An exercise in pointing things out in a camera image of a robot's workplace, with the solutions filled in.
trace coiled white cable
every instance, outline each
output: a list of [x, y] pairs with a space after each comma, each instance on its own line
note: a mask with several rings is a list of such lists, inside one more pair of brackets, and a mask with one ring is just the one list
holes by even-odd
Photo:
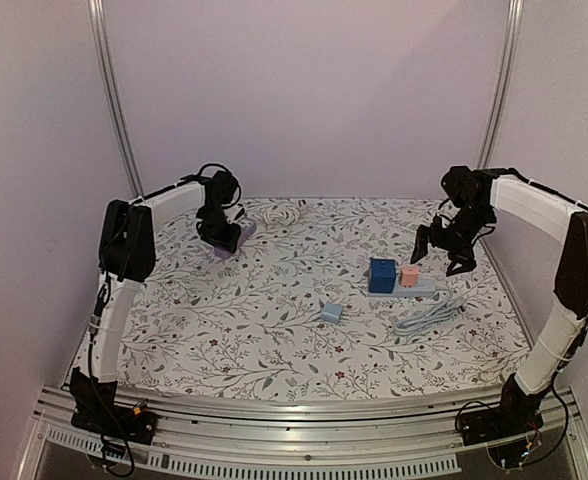
[[420, 313], [407, 318], [394, 320], [392, 322], [392, 329], [396, 335], [411, 335], [442, 321], [449, 320], [461, 310], [467, 300], [466, 294], [452, 298], [452, 291], [447, 288], [437, 288], [436, 291], [441, 294], [446, 293], [447, 298]]
[[301, 215], [305, 213], [307, 203], [298, 201], [298, 207], [294, 205], [276, 205], [263, 212], [263, 221], [266, 225], [282, 225], [284, 227], [294, 225]]

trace patterned fabric mat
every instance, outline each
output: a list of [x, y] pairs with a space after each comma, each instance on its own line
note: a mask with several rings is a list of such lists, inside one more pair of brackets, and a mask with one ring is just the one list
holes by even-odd
[[[370, 257], [408, 263], [416, 227], [437, 202], [307, 200], [290, 227], [268, 227], [266, 209], [294, 200], [247, 200], [257, 233], [229, 260], [213, 256], [193, 212], [156, 234], [156, 268], [137, 295], [120, 352], [122, 385], [162, 394], [274, 401], [363, 399], [502, 383], [528, 352], [496, 273], [480, 246], [472, 273], [445, 277], [443, 251], [421, 273], [465, 311], [408, 337], [390, 321], [433, 299], [367, 297]], [[345, 306], [320, 321], [324, 303]]]

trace metal frame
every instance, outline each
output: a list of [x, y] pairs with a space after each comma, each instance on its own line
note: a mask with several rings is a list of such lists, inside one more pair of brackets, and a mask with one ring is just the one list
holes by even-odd
[[[579, 411], [571, 391], [561, 395], [572, 415], [568, 443], [574, 444], [571, 452], [577, 474], [580, 479], [588, 479], [588, 450], [584, 448], [587, 439]], [[402, 465], [425, 465], [484, 448], [464, 447], [454, 431], [454, 418], [467, 401], [496, 405], [499, 399], [499, 387], [400, 399], [306, 404], [198, 396], [179, 401], [152, 396], [150, 408], [159, 415], [157, 433], [151, 446], [135, 445], [134, 454], [141, 468], [185, 472], [191, 478], [209, 478], [212, 475], [205, 474], [208, 468], [213, 472], [214, 468], [226, 467], [244, 470], [246, 479], [260, 478], [260, 472], [268, 471], [290, 472], [290, 478], [296, 474], [296, 478], [308, 480], [322, 478], [318, 472], [327, 472], [327, 478], [331, 478], [329, 472], [345, 471], [344, 478], [348, 478], [347, 471], [358, 470], [382, 471], [383, 478], [390, 469]], [[116, 400], [133, 405], [136, 398], [125, 391], [119, 392]], [[40, 426], [32, 435], [34, 442], [26, 458], [38, 458], [44, 439], [97, 455], [96, 436], [70, 426], [73, 411], [74, 400], [68, 392], [45, 388], [34, 410]], [[563, 424], [563, 409], [553, 397], [543, 401], [541, 412], [545, 419], [543, 431]], [[194, 468], [188, 471], [189, 465]], [[19, 478], [31, 479], [34, 471], [24, 469]]]
[[41, 459], [43, 447], [45, 446], [47, 430], [48, 425], [46, 423], [35, 420], [34, 418], [30, 419], [28, 440], [18, 467], [17, 479], [32, 479], [36, 476], [38, 463]]
[[105, 97], [112, 117], [112, 125], [118, 147], [121, 151], [121, 158], [127, 180], [135, 197], [141, 197], [144, 194], [141, 177], [138, 173], [134, 152], [127, 133], [123, 107], [116, 85], [116, 76], [112, 64], [109, 43], [107, 40], [107, 26], [105, 24], [105, 13], [103, 11], [103, 0], [88, 0], [90, 20], [92, 22], [92, 32], [94, 34], [94, 44], [96, 45], [96, 55], [98, 64], [103, 77], [103, 87], [105, 88]]
[[494, 91], [494, 100], [492, 102], [485, 136], [483, 137], [477, 168], [487, 168], [490, 163], [492, 151], [494, 150], [494, 144], [496, 143], [496, 137], [498, 136], [501, 124], [501, 117], [503, 116], [503, 108], [505, 107], [505, 99], [507, 98], [510, 77], [512, 76], [512, 66], [516, 56], [522, 13], [523, 0], [510, 0], [498, 81], [496, 83], [496, 90]]

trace purple object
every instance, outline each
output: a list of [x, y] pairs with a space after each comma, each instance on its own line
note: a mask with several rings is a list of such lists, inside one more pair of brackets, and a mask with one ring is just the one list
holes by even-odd
[[[246, 218], [241, 220], [239, 224], [241, 225], [241, 236], [238, 238], [237, 248], [241, 248], [241, 245], [256, 232], [256, 220]], [[227, 260], [232, 256], [232, 253], [222, 248], [214, 247], [214, 256]]]

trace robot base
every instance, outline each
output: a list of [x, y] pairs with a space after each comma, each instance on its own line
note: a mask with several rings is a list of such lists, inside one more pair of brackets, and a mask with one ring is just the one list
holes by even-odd
[[152, 444], [158, 415], [143, 406], [139, 410], [137, 407], [115, 405], [116, 382], [99, 383], [96, 378], [90, 380], [76, 367], [72, 370], [70, 393], [76, 400], [73, 427], [115, 439], [122, 439], [125, 434], [128, 442]]
[[[131, 414], [132, 409], [126, 407], [114, 406], [113, 413], [116, 418], [127, 417]], [[123, 433], [127, 435], [127, 441], [132, 443], [141, 443], [151, 445], [156, 432], [156, 423], [158, 416], [152, 412], [141, 412], [136, 417], [126, 422], [121, 422]], [[108, 437], [121, 439], [121, 432], [112, 422], [110, 428], [102, 428], [101, 425], [94, 423], [92, 420], [78, 413], [72, 416], [72, 426], [86, 430], [92, 433], [105, 434]]]
[[461, 414], [457, 429], [463, 437], [463, 445], [468, 446], [521, 435], [534, 430], [533, 426], [538, 429], [543, 427], [540, 413], [534, 412], [528, 418], [520, 417], [508, 422], [498, 409], [493, 408]]

